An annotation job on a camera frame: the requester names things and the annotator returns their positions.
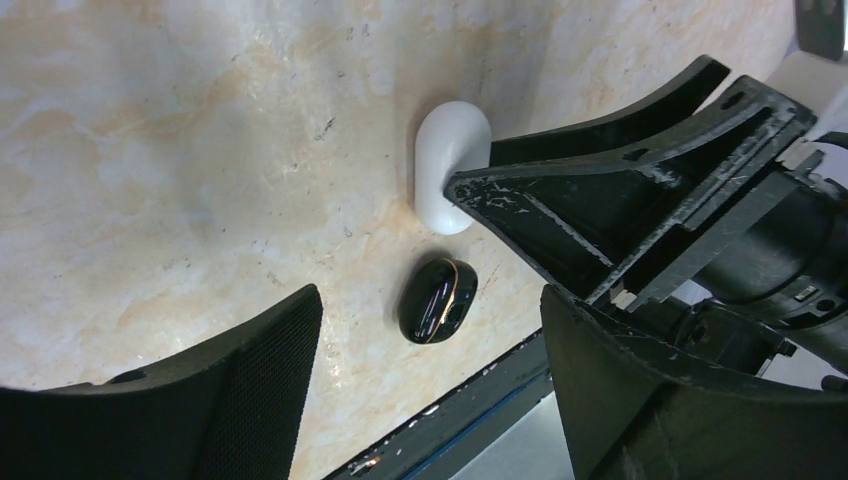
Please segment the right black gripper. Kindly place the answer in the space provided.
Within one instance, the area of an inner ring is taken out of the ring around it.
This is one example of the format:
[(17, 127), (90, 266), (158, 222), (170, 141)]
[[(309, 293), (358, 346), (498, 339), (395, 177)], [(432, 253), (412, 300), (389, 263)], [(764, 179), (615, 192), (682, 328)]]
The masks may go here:
[(621, 285), (638, 311), (694, 282), (845, 372), (847, 191), (792, 143), (816, 119), (742, 76), (637, 143), (461, 172), (445, 194), (573, 297)]

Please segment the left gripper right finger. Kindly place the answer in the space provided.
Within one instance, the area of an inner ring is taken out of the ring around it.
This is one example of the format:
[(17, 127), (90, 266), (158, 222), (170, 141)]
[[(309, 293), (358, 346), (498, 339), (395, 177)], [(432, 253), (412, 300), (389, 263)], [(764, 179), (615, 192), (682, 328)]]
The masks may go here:
[(578, 479), (843, 479), (847, 397), (693, 356), (548, 285), (540, 313)]

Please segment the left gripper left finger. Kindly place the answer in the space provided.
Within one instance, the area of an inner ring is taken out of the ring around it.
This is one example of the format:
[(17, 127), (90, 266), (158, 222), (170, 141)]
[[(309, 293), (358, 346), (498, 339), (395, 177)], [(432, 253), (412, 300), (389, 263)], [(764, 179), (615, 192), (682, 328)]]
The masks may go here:
[(322, 325), (306, 285), (106, 383), (1, 391), (5, 479), (285, 479)]

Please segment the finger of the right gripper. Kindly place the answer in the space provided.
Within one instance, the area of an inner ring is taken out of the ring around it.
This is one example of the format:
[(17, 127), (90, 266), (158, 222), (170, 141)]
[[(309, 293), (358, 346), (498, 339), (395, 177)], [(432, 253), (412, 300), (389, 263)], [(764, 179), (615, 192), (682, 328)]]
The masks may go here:
[(605, 116), (555, 129), (494, 141), (489, 165), (555, 160), (614, 150), (661, 133), (690, 117), (730, 74), (701, 55), (637, 102)]

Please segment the white earbud charging case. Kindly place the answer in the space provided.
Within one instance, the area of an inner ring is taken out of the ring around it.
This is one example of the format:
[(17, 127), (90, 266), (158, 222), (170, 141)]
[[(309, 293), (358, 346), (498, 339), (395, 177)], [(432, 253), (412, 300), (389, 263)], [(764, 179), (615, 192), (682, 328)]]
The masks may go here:
[(492, 131), (475, 105), (450, 101), (422, 121), (414, 145), (414, 210), (431, 232), (451, 236), (467, 230), (472, 218), (443, 194), (457, 172), (489, 166)]

